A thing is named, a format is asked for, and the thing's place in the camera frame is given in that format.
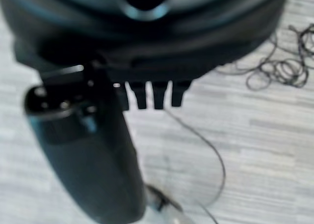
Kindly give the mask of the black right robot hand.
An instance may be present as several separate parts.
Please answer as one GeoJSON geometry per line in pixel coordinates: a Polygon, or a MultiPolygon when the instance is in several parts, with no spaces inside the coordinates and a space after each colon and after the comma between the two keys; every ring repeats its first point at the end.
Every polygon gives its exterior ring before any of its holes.
{"type": "Polygon", "coordinates": [[[146,207],[181,207],[145,184],[124,118],[258,48],[287,0],[0,0],[17,62],[36,70],[24,112],[57,178],[97,224],[131,224],[146,207]]]}

